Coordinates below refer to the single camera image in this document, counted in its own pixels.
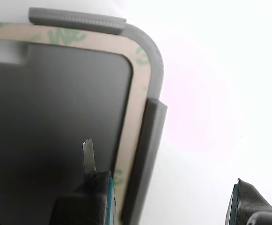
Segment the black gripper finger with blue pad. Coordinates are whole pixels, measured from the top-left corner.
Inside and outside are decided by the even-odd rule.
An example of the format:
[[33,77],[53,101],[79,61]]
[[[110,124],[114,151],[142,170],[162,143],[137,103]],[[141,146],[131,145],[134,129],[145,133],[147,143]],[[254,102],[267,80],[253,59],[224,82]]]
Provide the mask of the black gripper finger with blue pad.
[[252,184],[238,179],[229,201],[225,225],[272,225],[272,206]]

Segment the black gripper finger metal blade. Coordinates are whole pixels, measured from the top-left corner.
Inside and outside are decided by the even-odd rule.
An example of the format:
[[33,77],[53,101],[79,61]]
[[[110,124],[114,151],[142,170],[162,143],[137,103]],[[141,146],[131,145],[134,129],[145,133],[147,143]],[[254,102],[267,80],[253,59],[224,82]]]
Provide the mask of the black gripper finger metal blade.
[[115,225],[116,201],[110,171],[97,172],[93,142],[83,143],[84,180],[74,191],[60,196],[52,210],[54,225]]

